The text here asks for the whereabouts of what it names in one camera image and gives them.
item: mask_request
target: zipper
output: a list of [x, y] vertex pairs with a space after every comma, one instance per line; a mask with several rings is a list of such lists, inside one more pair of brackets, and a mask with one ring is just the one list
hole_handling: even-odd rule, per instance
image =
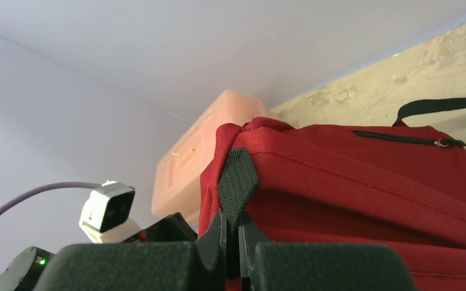
[[383, 133], [376, 133], [376, 132], [364, 132], [363, 130], [352, 130], [354, 135], [361, 136], [364, 138], [376, 138], [382, 139], [384, 141], [395, 141], [395, 142], [406, 142], [409, 144], [426, 144], [431, 146], [437, 147], [465, 147], [466, 144], [463, 141], [459, 141], [457, 139], [449, 139], [449, 138], [441, 138], [437, 141], [431, 139], [423, 139], [423, 138], [409, 138], [407, 136], [396, 136], [396, 135], [386, 135]]

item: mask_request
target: zipper pull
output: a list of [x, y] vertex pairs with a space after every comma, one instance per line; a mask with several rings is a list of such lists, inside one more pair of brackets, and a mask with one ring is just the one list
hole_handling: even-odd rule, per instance
[[434, 145], [438, 147], [465, 147], [466, 144], [463, 141], [459, 141], [457, 139], [448, 139], [448, 138], [441, 138], [438, 141], [433, 142]]

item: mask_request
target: beige floor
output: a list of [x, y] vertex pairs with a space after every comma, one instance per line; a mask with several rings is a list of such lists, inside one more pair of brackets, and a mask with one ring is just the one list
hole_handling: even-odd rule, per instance
[[[295, 127], [391, 125], [402, 104], [466, 97], [466, 24], [273, 110]], [[466, 143], [466, 110], [407, 118]]]

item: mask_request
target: cable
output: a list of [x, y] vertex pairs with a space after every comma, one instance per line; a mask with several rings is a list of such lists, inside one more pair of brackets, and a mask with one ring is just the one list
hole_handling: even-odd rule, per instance
[[25, 192], [16, 198], [13, 198], [6, 204], [0, 207], [0, 216], [6, 212], [8, 209], [12, 208], [13, 206], [23, 202], [27, 198], [33, 197], [37, 194], [42, 192], [56, 190], [56, 189], [65, 189], [65, 188], [83, 188], [83, 189], [95, 189], [101, 187], [101, 184], [89, 183], [89, 182], [60, 182], [60, 183], [53, 183], [47, 184], [35, 189], [31, 189], [28, 192]]

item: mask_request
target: pink storage bin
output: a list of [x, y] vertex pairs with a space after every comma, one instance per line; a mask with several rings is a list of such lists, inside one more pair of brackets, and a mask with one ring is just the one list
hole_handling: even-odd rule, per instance
[[217, 128], [226, 123], [243, 125], [258, 116], [277, 119], [261, 100], [224, 91], [158, 163], [152, 213], [164, 217], [181, 212], [190, 225], [197, 226], [200, 175], [214, 157]]

